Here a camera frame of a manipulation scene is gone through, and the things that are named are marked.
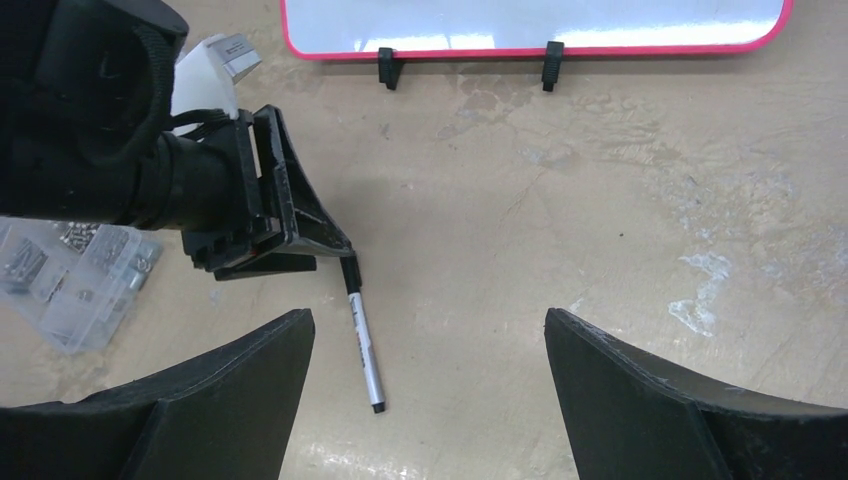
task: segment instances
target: whiteboard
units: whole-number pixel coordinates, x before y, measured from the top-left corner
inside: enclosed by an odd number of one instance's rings
[[[283,34],[312,60],[741,53],[785,25],[793,0],[280,0]]]

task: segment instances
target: black bracket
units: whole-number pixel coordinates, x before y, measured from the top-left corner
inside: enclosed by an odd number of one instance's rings
[[[554,91],[554,84],[559,80],[559,66],[562,64],[562,52],[565,44],[562,42],[548,42],[545,49],[545,63],[542,66],[542,90]]]
[[[386,88],[397,89],[397,81],[402,69],[403,61],[395,58],[394,50],[386,47],[377,50],[377,71],[380,75],[380,83],[386,84]]]

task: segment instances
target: stained surface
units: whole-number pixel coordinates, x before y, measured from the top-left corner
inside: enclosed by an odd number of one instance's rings
[[[360,253],[389,410],[375,417],[337,261],[216,284],[178,235],[104,352],[0,322],[0,402],[78,400],[294,308],[317,334],[285,478],[576,478],[545,356],[550,306],[719,380],[848,407],[848,5],[802,2],[740,57],[374,65],[294,58],[271,0],[178,0],[190,44],[243,32]]]
[[[787,0],[282,0],[303,55],[542,48],[738,45],[778,22]]]

